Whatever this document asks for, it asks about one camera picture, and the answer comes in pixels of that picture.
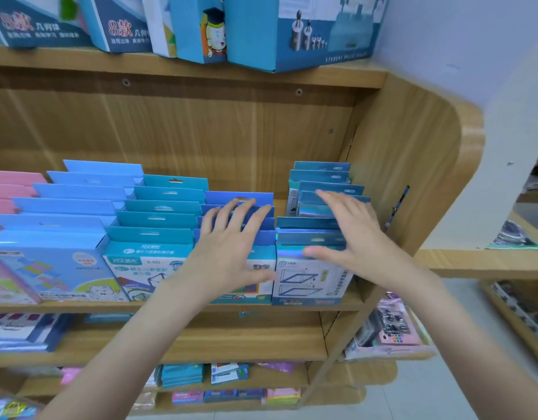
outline wooden back panel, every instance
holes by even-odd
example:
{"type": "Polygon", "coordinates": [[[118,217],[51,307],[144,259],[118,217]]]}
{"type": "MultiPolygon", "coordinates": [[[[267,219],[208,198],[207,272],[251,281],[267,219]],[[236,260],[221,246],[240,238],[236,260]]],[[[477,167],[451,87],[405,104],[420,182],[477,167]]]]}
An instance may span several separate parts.
{"type": "Polygon", "coordinates": [[[363,111],[346,157],[352,182],[365,185],[381,224],[414,255],[479,166],[485,136],[479,108],[389,74],[363,111]]]}
{"type": "Polygon", "coordinates": [[[135,162],[149,174],[207,177],[213,190],[283,199],[295,160],[337,160],[357,91],[0,68],[0,169],[135,162]]]}

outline curved wooden side panel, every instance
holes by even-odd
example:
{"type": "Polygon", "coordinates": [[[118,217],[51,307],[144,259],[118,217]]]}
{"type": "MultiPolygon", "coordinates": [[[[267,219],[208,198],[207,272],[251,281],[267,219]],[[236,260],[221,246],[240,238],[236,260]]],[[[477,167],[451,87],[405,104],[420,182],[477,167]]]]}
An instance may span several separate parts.
{"type": "Polygon", "coordinates": [[[352,182],[366,186],[382,225],[410,187],[388,234],[414,255],[479,166],[483,114],[392,74],[373,97],[347,156],[352,182]]]}

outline right hand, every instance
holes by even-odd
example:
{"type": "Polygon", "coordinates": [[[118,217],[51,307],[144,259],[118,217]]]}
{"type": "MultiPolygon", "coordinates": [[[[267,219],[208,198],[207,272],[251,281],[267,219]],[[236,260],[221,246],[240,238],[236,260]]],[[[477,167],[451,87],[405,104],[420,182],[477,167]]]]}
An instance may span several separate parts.
{"type": "Polygon", "coordinates": [[[386,290],[403,293],[410,272],[422,269],[380,229],[376,212],[370,204],[359,202],[344,193],[316,190],[335,215],[347,240],[347,249],[333,250],[325,246],[308,246],[305,256],[330,261],[350,269],[386,290]]]}

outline hand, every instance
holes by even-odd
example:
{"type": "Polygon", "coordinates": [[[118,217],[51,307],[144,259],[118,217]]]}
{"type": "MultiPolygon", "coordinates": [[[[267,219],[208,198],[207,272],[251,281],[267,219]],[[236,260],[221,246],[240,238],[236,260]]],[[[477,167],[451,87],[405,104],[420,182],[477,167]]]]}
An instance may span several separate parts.
{"type": "Polygon", "coordinates": [[[272,270],[251,271],[245,268],[253,240],[271,210],[271,205],[259,208],[249,219],[244,231],[240,231],[246,213],[255,202],[255,199],[250,199],[236,208],[238,200],[234,199],[222,209],[208,211],[201,225],[201,239],[176,273],[179,280],[198,286],[208,299],[206,303],[248,284],[275,279],[272,270]],[[234,213],[229,222],[232,210],[234,213]]]}
{"type": "MultiPolygon", "coordinates": [[[[372,206],[344,193],[322,190],[316,190],[316,193],[333,211],[347,240],[347,249],[338,251],[325,246],[309,246],[303,254],[342,265],[386,290],[403,293],[409,271],[420,267],[382,232],[372,206]]],[[[426,279],[425,274],[415,276],[426,279]]],[[[410,284],[414,286],[416,283],[412,279],[410,284]]]]}

